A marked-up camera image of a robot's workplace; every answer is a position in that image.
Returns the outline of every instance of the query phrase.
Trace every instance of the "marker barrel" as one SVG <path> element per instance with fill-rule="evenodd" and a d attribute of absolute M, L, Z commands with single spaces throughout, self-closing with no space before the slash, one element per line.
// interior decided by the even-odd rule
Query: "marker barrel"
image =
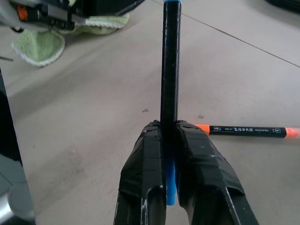
<path fill-rule="evenodd" d="M 300 138 L 300 128 L 196 125 L 208 135 Z"/>

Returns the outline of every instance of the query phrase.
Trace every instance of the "orange marker cap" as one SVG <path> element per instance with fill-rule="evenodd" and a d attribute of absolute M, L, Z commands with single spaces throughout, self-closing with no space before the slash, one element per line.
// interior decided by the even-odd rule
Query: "orange marker cap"
<path fill-rule="evenodd" d="M 27 13 L 26 8 L 18 5 L 18 15 L 19 15 L 19 19 L 21 21 L 27 20 L 28 13 Z"/>
<path fill-rule="evenodd" d="M 196 125 L 197 127 L 201 128 L 207 135 L 210 135 L 210 126 L 209 125 Z"/>
<path fill-rule="evenodd" d="M 286 131 L 285 138 L 295 138 L 299 135 L 298 130 L 294 128 L 286 127 L 285 131 Z"/>

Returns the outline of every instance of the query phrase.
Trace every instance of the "metal part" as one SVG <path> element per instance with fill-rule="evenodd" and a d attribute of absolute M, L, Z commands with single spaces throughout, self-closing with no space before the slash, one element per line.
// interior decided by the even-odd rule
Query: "metal part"
<path fill-rule="evenodd" d="M 78 15 L 72 14 L 72 22 L 85 24 L 86 18 L 80 17 Z"/>
<path fill-rule="evenodd" d="M 142 2 L 144 0 L 77 0 L 74 11 L 84 17 L 118 16 L 134 10 Z"/>
<path fill-rule="evenodd" d="M 12 1 L 30 7 L 35 7 L 37 4 L 48 5 L 47 2 L 42 0 L 12 0 Z"/>
<path fill-rule="evenodd" d="M 61 19 L 63 21 L 68 20 L 68 12 L 66 10 L 52 5 L 48 5 L 48 16 Z"/>
<path fill-rule="evenodd" d="M 33 204 L 26 182 L 12 186 L 0 196 L 0 225 L 35 224 Z"/>
<path fill-rule="evenodd" d="M 45 27 L 35 26 L 34 24 L 21 22 L 19 16 L 10 4 L 9 0 L 0 0 L 0 20 L 10 27 L 21 27 L 30 30 L 47 30 Z"/>

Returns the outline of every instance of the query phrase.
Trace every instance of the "blue object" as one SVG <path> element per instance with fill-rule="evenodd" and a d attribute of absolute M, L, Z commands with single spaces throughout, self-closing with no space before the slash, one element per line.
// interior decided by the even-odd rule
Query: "blue object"
<path fill-rule="evenodd" d="M 167 205 L 175 204 L 176 183 L 175 183 L 175 164 L 172 157 L 165 159 L 166 193 Z"/>

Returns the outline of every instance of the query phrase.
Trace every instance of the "towel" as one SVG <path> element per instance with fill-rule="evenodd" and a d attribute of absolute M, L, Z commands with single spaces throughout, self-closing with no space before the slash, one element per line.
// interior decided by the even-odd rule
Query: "towel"
<path fill-rule="evenodd" d="M 123 16 L 93 16 L 85 24 L 75 24 L 73 31 L 25 30 L 11 44 L 11 47 L 27 63 L 36 67 L 44 67 L 61 56 L 65 48 L 65 34 L 106 35 L 124 27 L 128 19 L 129 14 Z"/>

